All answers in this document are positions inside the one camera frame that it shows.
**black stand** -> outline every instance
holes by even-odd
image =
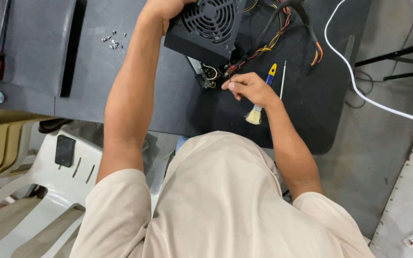
[[[355,67],[360,67],[363,65],[375,63],[375,62],[386,60],[386,59],[413,64],[413,59],[401,57],[401,56],[411,54],[411,53],[413,53],[413,45],[410,47],[401,49],[399,51],[393,52],[393,53],[389,53],[386,55],[377,56],[374,58],[370,58],[368,60],[357,62],[355,64]],[[413,77],[413,73],[403,73],[403,74],[398,74],[398,75],[387,76],[387,77],[384,77],[383,80],[386,81],[386,80],[393,80],[393,79],[407,78],[407,77]]]

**brush bristles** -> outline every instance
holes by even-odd
[[[261,112],[253,109],[246,115],[246,121],[250,124],[261,124]]]

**fan grill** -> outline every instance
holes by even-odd
[[[190,33],[220,44],[232,36],[237,11],[235,0],[204,0],[200,6],[187,5],[181,20]]]

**hand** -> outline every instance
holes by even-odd
[[[156,16],[163,23],[163,34],[167,33],[170,19],[178,15],[187,3],[197,0],[148,0],[140,16]]]
[[[235,74],[221,88],[229,89],[239,101],[242,96],[261,108],[273,102],[281,102],[280,97],[256,73]]]

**beige t-shirt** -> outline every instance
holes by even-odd
[[[152,220],[141,171],[101,180],[70,257],[374,257],[345,209],[314,192],[291,206],[275,173],[244,137],[191,138],[169,165]]]

